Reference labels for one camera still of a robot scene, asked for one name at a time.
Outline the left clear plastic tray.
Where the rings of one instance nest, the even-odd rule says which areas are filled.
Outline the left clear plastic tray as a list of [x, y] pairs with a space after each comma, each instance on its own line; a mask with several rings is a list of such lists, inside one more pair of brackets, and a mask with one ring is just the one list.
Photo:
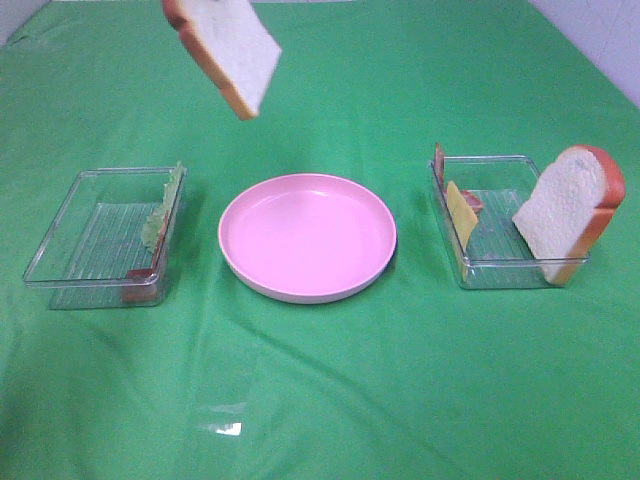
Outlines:
[[155, 306], [167, 291], [167, 263], [186, 183], [184, 174], [165, 240], [166, 269], [159, 295], [126, 304], [121, 290], [129, 270], [151, 266], [141, 241], [147, 216], [162, 202], [173, 167], [101, 168], [80, 172], [23, 274], [26, 287], [42, 292], [52, 310]]

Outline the pink round plate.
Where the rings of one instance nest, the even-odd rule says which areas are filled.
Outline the pink round plate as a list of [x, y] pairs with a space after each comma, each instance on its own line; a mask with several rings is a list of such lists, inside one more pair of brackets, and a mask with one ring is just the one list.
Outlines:
[[366, 187], [299, 173], [239, 194], [218, 225], [221, 252], [248, 287], [288, 303], [321, 304], [372, 284], [397, 245], [395, 219]]

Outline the ham slice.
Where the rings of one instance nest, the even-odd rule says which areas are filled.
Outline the ham slice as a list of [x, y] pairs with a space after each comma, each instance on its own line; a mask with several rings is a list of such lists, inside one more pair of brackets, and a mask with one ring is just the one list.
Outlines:
[[[439, 186], [442, 189], [445, 189], [445, 185], [444, 185], [445, 153], [438, 142], [435, 143], [434, 169], [435, 169], [435, 175], [436, 175], [436, 179]], [[484, 208], [483, 202], [471, 191], [461, 190], [460, 193], [475, 214], [479, 214], [483, 210]]]

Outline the clear plastic film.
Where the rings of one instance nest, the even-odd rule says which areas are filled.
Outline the clear plastic film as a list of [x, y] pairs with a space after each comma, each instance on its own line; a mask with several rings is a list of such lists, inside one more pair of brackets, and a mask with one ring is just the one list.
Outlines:
[[194, 378], [190, 428], [212, 437], [239, 438], [262, 345], [250, 341], [210, 346]]

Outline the yellow cheese slice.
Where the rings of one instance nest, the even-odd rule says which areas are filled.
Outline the yellow cheese slice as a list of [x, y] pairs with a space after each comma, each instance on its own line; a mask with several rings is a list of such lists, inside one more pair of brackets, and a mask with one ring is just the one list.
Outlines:
[[483, 209], [483, 203], [471, 191], [460, 190], [453, 181], [449, 181], [446, 187], [446, 204], [460, 245], [465, 250], [478, 224], [478, 214]]

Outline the bacon strip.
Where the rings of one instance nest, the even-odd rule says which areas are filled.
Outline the bacon strip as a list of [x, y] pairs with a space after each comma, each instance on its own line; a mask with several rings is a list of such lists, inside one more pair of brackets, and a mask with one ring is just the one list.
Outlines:
[[167, 229], [156, 251], [151, 253], [151, 266], [127, 272], [126, 279], [131, 280], [132, 284], [124, 286], [121, 290], [121, 300], [124, 303], [147, 303], [157, 299], [160, 284], [162, 283], [161, 276], [166, 269], [166, 252], [164, 249]]

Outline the green table cloth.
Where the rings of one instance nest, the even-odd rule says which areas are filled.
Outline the green table cloth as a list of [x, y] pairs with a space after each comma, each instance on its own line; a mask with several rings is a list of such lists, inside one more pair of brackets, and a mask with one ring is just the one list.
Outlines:
[[[5, 479], [635, 479], [639, 112], [525, 1], [260, 4], [283, 54], [239, 121], [156, 1], [52, 2], [1, 51]], [[454, 155], [608, 150], [624, 203], [560, 289], [459, 288], [429, 199]], [[188, 170], [152, 308], [51, 311], [23, 271], [75, 175]], [[329, 305], [228, 269], [218, 219], [289, 172], [374, 190], [390, 268]], [[262, 345], [239, 438], [191, 430], [210, 346]]]

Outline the clear plastic tray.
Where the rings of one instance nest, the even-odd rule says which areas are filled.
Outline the clear plastic tray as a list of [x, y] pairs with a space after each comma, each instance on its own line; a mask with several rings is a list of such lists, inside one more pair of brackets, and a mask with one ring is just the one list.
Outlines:
[[173, 167], [101, 168], [80, 172], [23, 274], [26, 287], [42, 292], [52, 310], [155, 306], [167, 291], [167, 263], [186, 183], [184, 174], [165, 240], [166, 269], [159, 295], [126, 304], [121, 290], [129, 270], [151, 266], [141, 241], [147, 216], [162, 202]]
[[[537, 259], [512, 221], [533, 191], [540, 170], [522, 154], [446, 156], [444, 176], [429, 162], [431, 198], [457, 283], [464, 289], [551, 288], [545, 278], [550, 267], [580, 268], [588, 254], [576, 258]], [[446, 203], [447, 183], [468, 190], [483, 204], [478, 224], [465, 247]]]

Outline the green lettuce leaf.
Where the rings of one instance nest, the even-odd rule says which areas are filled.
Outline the green lettuce leaf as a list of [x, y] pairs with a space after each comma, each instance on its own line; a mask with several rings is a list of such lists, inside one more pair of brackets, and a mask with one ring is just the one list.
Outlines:
[[178, 187], [186, 168], [178, 162], [168, 174], [168, 180], [164, 184], [163, 199], [147, 216], [141, 230], [141, 241], [149, 253], [154, 253], [161, 238], [164, 236], [171, 211], [178, 194]]

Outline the right clear plastic tray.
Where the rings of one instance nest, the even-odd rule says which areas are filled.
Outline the right clear plastic tray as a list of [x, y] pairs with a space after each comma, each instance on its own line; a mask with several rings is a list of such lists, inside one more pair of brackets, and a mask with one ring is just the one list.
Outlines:
[[[551, 288], [545, 278], [550, 267], [580, 268], [588, 254], [576, 258], [537, 259], [512, 221], [533, 191], [540, 170], [522, 154], [446, 156], [444, 176], [429, 162], [431, 198], [457, 283], [464, 289]], [[478, 224], [465, 247], [446, 203], [447, 183], [468, 190], [483, 204]]]

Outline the bread slice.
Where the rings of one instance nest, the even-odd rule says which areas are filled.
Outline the bread slice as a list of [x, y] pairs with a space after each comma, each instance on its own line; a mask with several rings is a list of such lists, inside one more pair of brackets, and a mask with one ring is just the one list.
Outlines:
[[547, 282], [570, 280], [625, 195], [620, 167], [599, 147], [571, 146], [542, 172], [512, 221]]
[[249, 1], [164, 1], [164, 15], [242, 120], [259, 115], [282, 49]]

